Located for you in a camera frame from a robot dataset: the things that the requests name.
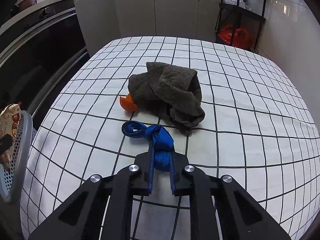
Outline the snack wrapper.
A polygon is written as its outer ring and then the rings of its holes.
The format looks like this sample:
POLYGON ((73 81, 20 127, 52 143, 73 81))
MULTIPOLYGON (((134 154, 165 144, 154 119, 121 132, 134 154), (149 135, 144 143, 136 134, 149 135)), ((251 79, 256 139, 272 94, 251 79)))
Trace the snack wrapper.
POLYGON ((13 158, 14 143, 21 119, 21 109, 18 103, 13 103, 5 107, 1 112, 1 138, 9 135, 11 145, 6 146, 1 153, 1 164, 5 171, 10 173, 10 162, 13 158))

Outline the grey perforated trash bin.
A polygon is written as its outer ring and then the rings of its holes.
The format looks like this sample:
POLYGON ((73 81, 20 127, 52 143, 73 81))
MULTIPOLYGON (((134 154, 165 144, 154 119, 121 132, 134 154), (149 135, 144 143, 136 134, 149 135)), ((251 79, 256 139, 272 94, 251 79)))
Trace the grey perforated trash bin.
POLYGON ((7 172, 1 167, 1 198, 5 203, 14 204, 20 200, 29 151, 35 135, 36 129, 33 128, 31 115, 22 111, 13 144, 13 156, 9 162, 10 171, 7 172))

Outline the grey kitchen cabinets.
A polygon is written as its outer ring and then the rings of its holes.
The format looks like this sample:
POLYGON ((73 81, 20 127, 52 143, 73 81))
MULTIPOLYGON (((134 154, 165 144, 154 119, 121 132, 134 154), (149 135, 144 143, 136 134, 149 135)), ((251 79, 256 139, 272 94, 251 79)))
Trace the grey kitchen cabinets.
POLYGON ((124 37, 214 42, 220 0, 74 0, 89 55, 124 37))

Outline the dark grey cloth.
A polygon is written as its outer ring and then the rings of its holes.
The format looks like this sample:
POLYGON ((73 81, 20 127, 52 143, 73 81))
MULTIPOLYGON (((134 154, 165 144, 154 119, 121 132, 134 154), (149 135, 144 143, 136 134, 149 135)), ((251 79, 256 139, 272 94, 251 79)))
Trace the dark grey cloth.
POLYGON ((146 68, 147 72, 129 77, 134 103, 191 135, 205 117, 197 71, 163 62, 147 62, 146 68))

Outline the orange peel piece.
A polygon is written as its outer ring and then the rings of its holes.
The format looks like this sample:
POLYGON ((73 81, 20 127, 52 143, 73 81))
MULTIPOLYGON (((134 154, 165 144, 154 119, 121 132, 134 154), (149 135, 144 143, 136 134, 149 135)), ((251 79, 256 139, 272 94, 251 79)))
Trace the orange peel piece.
POLYGON ((127 94, 127 96, 121 96, 119 98, 119 102, 121 107, 127 112, 134 112, 138 109, 137 104, 134 102, 131 94, 127 94))

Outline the black built-in oven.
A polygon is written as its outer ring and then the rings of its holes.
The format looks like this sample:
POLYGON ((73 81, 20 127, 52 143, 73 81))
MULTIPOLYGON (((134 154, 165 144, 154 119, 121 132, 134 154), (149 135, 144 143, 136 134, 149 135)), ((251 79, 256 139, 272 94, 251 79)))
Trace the black built-in oven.
POLYGON ((19 103, 39 128, 51 104, 89 54, 74 0, 41 6, 1 33, 1 109, 19 103), (41 9, 55 14, 39 19, 41 9))

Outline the white black grid tablecloth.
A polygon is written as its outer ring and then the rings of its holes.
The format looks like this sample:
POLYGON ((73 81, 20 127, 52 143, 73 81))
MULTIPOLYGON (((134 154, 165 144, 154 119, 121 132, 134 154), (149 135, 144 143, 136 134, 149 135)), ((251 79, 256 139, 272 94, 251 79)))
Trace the white black grid tablecloth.
POLYGON ((121 132, 127 120, 162 125, 175 150, 211 176, 232 176, 292 239, 319 212, 319 133, 298 90, 272 61, 180 37, 126 37, 96 52, 67 82, 37 129, 21 193, 23 238, 91 175, 107 177, 148 150, 121 132), (125 112, 129 77, 165 62, 197 71, 206 114, 191 135, 125 112))

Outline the oven control knob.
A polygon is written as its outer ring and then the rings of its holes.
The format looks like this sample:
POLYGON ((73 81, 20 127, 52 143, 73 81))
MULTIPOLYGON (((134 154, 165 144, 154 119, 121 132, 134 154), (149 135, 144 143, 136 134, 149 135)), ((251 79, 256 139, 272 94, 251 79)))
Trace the oven control knob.
POLYGON ((52 7, 45 7, 41 9, 40 14, 39 14, 39 19, 40 20, 45 20, 55 14, 55 9, 52 7))

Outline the brown clay pot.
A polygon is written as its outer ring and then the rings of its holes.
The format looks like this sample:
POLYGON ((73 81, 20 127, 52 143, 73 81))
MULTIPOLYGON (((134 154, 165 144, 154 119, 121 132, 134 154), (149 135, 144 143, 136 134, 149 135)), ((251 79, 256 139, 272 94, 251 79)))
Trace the brown clay pot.
POLYGON ((37 0, 22 0, 19 4, 18 4, 18 7, 19 7, 19 10, 20 11, 23 11, 33 5, 36 5, 37 4, 37 0))

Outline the red plastic bag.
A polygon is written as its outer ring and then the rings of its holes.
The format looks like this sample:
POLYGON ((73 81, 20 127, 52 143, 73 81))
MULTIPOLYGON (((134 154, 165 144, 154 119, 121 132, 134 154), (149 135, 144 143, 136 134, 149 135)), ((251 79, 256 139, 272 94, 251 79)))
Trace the red plastic bag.
POLYGON ((244 28, 236 28, 235 31, 233 31, 232 24, 225 25, 217 36, 229 46, 249 49, 252 45, 250 33, 244 28))

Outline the black metal shelf rack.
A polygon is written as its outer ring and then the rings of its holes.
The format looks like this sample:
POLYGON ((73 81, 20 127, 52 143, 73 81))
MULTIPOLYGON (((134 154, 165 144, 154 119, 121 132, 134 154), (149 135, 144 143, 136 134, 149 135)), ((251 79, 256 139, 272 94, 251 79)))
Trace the black metal shelf rack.
POLYGON ((223 0, 220 0, 219 13, 215 26, 216 41, 217 43, 227 45, 225 42, 219 39, 217 35, 225 25, 232 24, 233 31, 235 31, 236 28, 244 28, 250 33, 252 45, 246 50, 255 52, 257 50, 260 35, 266 21, 265 12, 267 0, 243 1, 251 8, 251 10, 239 7, 239 0, 237 1, 237 5, 226 4, 223 3, 223 0))

